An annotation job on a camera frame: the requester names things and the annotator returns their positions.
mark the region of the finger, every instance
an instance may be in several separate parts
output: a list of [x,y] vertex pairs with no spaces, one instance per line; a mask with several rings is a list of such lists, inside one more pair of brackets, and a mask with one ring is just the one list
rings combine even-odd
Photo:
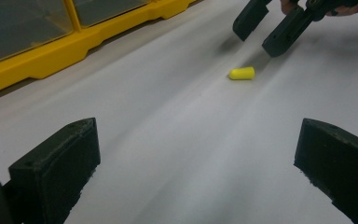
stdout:
[[327,16],[350,16],[358,13],[358,4],[354,7],[337,7],[326,13]]
[[291,2],[290,0],[281,0],[281,10],[284,15],[289,14],[289,12],[297,6],[297,3]]

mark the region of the white table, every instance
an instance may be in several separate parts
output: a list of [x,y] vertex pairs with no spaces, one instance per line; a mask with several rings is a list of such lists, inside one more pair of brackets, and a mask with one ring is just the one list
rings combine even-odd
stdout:
[[[358,14],[313,23],[283,56],[261,44],[279,1],[242,43],[243,0],[204,0],[106,42],[0,97],[0,181],[64,125],[98,122],[102,164],[65,223],[351,221],[293,165],[303,118],[358,136]],[[254,80],[232,81],[254,66]]]

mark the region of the yellow frame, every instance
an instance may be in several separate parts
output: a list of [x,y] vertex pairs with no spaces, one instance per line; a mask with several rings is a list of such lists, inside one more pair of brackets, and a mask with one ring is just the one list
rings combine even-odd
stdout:
[[108,21],[82,28],[72,0],[64,0],[74,31],[41,47],[25,51],[0,62],[0,90],[28,77],[45,78],[83,60],[87,52],[105,39],[145,21],[168,19],[185,11],[196,0],[152,0]]

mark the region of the yellow earplug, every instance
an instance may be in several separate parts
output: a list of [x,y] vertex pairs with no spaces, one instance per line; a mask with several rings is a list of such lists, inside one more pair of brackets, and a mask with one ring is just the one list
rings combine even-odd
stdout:
[[255,77],[255,70],[253,67],[243,67],[232,69],[228,77],[233,80],[253,79]]

